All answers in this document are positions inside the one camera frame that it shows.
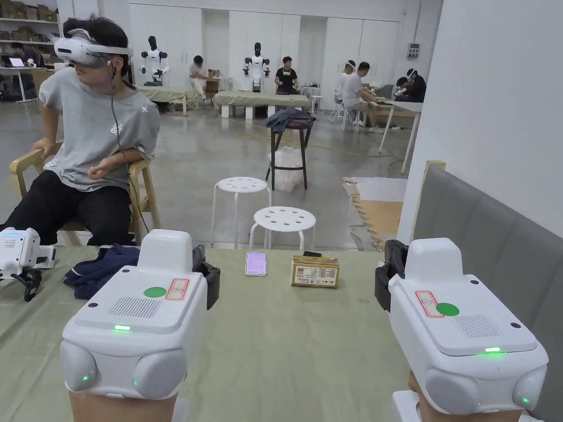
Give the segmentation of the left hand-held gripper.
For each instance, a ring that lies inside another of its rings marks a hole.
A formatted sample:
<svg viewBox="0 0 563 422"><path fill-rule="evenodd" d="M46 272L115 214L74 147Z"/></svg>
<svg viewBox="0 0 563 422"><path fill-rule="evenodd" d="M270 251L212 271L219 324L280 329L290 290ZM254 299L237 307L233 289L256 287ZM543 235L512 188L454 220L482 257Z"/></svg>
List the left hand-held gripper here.
<svg viewBox="0 0 563 422"><path fill-rule="evenodd" d="M66 324L59 361L66 388L110 398L177 395L201 349L220 273L195 271L187 232L155 229L138 263L107 281Z"/></svg>

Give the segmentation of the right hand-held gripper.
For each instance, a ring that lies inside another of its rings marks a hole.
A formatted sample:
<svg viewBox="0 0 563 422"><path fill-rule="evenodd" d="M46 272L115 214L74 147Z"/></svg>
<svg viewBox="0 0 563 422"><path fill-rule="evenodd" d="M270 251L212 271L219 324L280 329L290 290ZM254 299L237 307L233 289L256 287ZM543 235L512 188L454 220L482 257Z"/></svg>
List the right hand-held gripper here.
<svg viewBox="0 0 563 422"><path fill-rule="evenodd" d="M441 412L533 410L548 354L448 238L385 243L374 295L429 404Z"/></svg>

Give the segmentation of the person's right hand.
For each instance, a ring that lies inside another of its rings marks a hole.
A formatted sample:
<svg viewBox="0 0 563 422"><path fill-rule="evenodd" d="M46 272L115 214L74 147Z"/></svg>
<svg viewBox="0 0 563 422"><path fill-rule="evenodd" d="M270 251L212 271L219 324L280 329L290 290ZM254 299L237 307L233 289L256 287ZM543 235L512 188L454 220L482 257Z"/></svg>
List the person's right hand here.
<svg viewBox="0 0 563 422"><path fill-rule="evenodd" d="M412 371L409 372L408 386L410 392L417 395L415 405L417 421L519 421L521 410L504 410L491 413L474 413L470 415L450 415L433 408L422 393L420 385Z"/></svg>

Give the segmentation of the person's left hand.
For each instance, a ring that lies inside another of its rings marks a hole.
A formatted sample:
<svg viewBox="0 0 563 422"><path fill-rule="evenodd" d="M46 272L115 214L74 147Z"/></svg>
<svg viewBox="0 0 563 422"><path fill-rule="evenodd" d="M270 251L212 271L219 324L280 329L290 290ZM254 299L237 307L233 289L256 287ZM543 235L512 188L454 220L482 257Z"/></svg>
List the person's left hand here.
<svg viewBox="0 0 563 422"><path fill-rule="evenodd" d="M68 392L74 421L172 421L177 396L164 400Z"/></svg>

